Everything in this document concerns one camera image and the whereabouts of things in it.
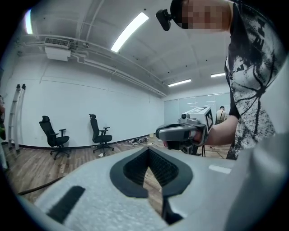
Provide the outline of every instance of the vent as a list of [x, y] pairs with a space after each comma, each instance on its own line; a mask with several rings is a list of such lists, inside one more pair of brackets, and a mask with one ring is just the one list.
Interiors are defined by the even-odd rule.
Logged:
[[70, 41], [57, 38], [45, 38], [44, 44], [47, 46], [54, 46], [68, 50], [70, 46]]

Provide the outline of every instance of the aluminum ladder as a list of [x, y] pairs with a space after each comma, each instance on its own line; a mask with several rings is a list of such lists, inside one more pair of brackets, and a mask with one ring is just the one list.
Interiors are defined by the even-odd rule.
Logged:
[[12, 101], [12, 105], [11, 105], [11, 109], [10, 109], [10, 115], [9, 115], [9, 124], [8, 124], [8, 147], [9, 150], [12, 149], [12, 141], [14, 141], [15, 144], [15, 149], [16, 149], [16, 153], [19, 153], [19, 142], [18, 142], [18, 114], [19, 111], [22, 107], [22, 103], [23, 103], [23, 96], [25, 93], [25, 84], [22, 85], [22, 87], [20, 87], [20, 84], [17, 84], [16, 87], [16, 91], [13, 97], [13, 101]]

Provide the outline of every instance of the printed graphic shirt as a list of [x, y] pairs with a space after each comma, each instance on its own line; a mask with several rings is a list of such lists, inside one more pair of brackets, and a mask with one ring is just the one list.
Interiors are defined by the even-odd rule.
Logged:
[[237, 159], [241, 150], [252, 148], [275, 133], [260, 98], [276, 78], [286, 52], [264, 18], [236, 3], [230, 33], [225, 65], [231, 91], [229, 115], [236, 116], [239, 121], [227, 158]]

